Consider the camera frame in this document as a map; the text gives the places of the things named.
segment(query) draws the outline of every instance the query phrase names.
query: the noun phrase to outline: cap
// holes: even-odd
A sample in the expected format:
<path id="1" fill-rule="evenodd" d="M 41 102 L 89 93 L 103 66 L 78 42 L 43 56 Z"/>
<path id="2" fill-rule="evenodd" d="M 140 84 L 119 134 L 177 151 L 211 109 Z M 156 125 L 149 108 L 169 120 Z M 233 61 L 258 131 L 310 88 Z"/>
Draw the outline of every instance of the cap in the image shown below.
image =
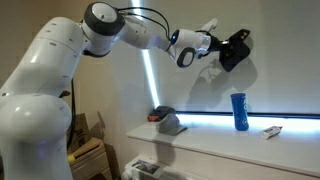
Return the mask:
<path id="1" fill-rule="evenodd" d="M 180 121 L 175 114 L 166 115 L 162 121 L 156 125 L 157 131 L 167 135 L 177 135 L 187 127 L 180 125 Z"/>

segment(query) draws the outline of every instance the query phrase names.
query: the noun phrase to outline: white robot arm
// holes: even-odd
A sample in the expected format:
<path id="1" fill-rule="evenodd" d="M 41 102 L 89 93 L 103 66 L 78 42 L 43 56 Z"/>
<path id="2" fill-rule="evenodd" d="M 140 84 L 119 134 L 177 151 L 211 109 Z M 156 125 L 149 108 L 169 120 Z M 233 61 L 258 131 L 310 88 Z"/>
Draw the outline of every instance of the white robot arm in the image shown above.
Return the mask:
<path id="1" fill-rule="evenodd" d="M 220 51 L 229 71 L 238 63 L 234 57 L 241 61 L 249 55 L 242 43 L 249 31 L 220 42 L 209 33 L 216 23 L 213 19 L 198 31 L 180 29 L 163 39 L 143 21 L 105 3 L 90 4 L 82 23 L 61 17 L 49 21 L 0 89 L 5 179 L 72 179 L 65 137 L 71 111 L 59 96 L 70 86 L 82 54 L 103 57 L 122 40 L 139 49 L 159 48 L 179 67 L 188 67 L 194 58 Z"/>

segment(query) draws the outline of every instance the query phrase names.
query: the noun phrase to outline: blue bottle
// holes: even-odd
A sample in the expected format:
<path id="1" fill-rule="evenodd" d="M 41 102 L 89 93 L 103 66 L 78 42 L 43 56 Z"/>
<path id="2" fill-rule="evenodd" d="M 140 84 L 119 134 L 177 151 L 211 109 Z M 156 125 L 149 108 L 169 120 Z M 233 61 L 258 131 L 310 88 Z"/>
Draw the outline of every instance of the blue bottle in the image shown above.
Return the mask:
<path id="1" fill-rule="evenodd" d="M 231 94 L 234 125 L 238 131 L 246 131 L 249 129 L 248 113 L 246 104 L 246 94 Z"/>

